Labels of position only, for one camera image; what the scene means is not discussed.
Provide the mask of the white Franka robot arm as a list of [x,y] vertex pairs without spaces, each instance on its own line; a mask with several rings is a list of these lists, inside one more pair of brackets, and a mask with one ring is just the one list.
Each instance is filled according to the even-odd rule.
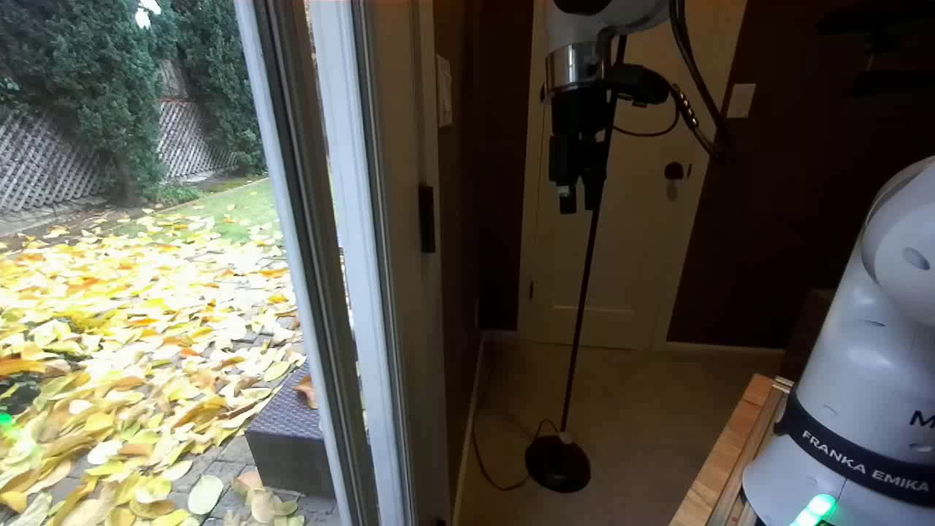
[[[685,0],[543,0],[549,182],[597,210],[613,111],[661,102],[610,54],[639,30],[686,30]],[[935,526],[935,157],[873,197],[800,381],[742,470],[762,526]]]

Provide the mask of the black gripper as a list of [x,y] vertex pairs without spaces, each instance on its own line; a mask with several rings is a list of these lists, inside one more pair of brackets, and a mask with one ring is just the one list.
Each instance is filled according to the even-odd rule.
[[553,98],[549,182],[562,213],[600,209],[607,178],[610,122],[613,99],[606,82]]

